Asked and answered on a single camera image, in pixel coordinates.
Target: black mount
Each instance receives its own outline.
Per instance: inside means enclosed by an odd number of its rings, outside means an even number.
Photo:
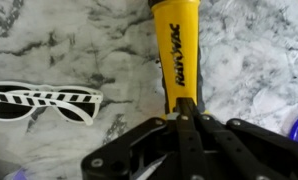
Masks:
[[[151,118],[82,161],[84,180],[298,180],[298,143],[240,119],[222,125],[178,98],[165,121]]]

